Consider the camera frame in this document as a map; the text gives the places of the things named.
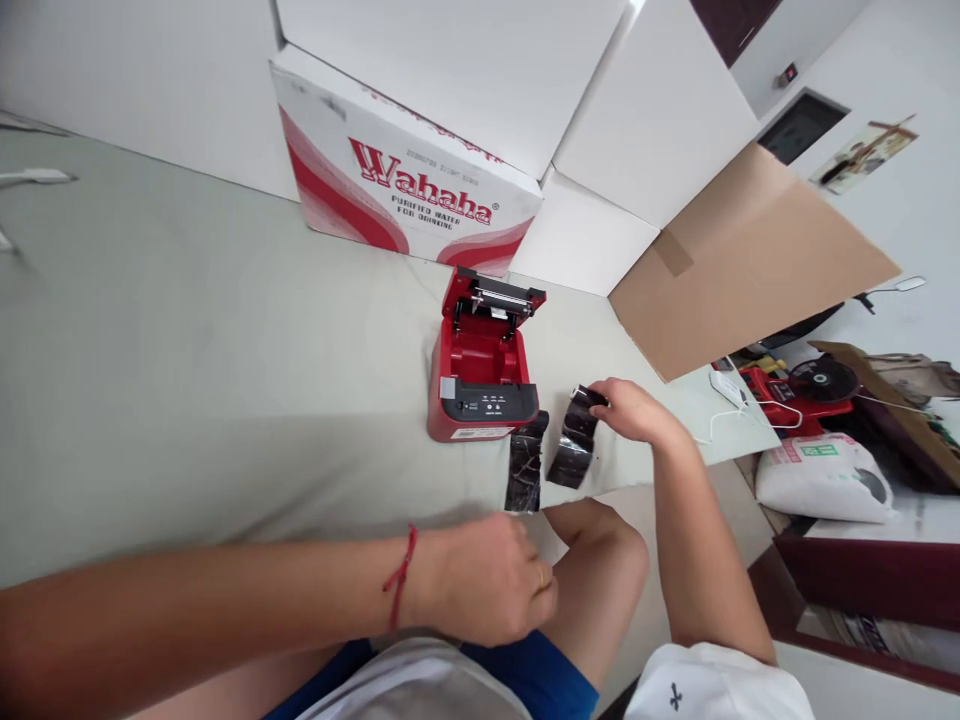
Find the red machine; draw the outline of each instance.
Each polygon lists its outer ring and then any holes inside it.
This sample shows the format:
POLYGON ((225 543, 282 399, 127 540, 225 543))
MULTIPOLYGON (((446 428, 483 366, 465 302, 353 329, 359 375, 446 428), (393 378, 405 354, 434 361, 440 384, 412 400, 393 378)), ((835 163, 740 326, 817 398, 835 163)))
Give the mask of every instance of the red machine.
POLYGON ((770 424, 785 428, 788 437, 822 435, 824 429, 819 418, 853 412, 850 398, 860 388, 860 381, 853 370, 828 358, 797 365, 786 380, 772 378, 758 367, 741 370, 740 375, 754 398, 768 403, 760 407, 770 424), (803 413, 799 427, 790 427, 797 424, 800 416, 787 408, 803 413))
POLYGON ((517 327, 547 300, 457 267, 433 349, 427 431, 438 442, 495 440, 540 410, 517 327))

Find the packing tape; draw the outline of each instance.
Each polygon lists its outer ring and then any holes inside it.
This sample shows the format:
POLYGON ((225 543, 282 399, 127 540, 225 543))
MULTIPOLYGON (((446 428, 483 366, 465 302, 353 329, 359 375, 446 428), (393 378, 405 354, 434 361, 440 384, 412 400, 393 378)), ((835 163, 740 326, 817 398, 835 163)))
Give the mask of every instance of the packing tape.
POLYGON ((504 510, 537 512, 540 509, 540 445, 550 424, 550 413, 537 417, 510 436, 510 475, 504 510))
POLYGON ((609 403, 603 395, 583 385, 578 385, 570 394, 567 414, 563 417, 560 447, 547 473, 550 482, 574 490, 583 483, 593 460, 593 433, 599 422, 590 414, 594 405, 609 403))
POLYGON ((653 249, 674 277, 680 277, 693 267, 693 258, 669 232, 660 233, 660 237, 653 241, 653 249))

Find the white table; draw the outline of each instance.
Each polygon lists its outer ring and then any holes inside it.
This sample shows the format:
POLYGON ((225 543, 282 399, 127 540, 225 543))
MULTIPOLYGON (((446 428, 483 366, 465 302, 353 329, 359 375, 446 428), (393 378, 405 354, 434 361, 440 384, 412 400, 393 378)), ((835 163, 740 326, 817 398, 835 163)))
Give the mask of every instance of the white table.
MULTIPOLYGON (((509 443, 427 436, 450 269, 308 230, 298 205, 83 138, 0 130, 0 585, 133 549, 368 537, 503 507, 509 443)), ((729 410, 706 370, 664 385, 606 299, 537 282, 522 329, 545 467, 570 389, 630 378, 699 437, 729 410)), ((772 447, 716 423, 708 463, 772 447)), ((652 481, 601 427, 579 493, 652 481)))

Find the wahaha box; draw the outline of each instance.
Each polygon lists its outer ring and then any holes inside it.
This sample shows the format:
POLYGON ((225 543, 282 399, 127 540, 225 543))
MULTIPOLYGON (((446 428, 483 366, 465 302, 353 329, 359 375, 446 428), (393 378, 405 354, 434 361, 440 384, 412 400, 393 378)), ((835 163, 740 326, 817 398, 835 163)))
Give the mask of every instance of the wahaha box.
POLYGON ((543 199, 533 178, 293 45, 271 65, 307 225, 506 273, 543 199))

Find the white shirt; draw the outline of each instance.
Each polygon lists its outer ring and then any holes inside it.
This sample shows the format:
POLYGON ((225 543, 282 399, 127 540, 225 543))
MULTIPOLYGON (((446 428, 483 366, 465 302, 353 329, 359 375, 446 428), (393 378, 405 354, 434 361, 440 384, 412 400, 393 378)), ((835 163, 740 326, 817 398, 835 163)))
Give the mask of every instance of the white shirt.
MULTIPOLYGON (((459 650, 434 638, 397 643, 298 720, 523 718, 519 698, 459 650)), ((813 720, 796 679, 736 650, 664 645, 644 668, 627 720, 813 720)))

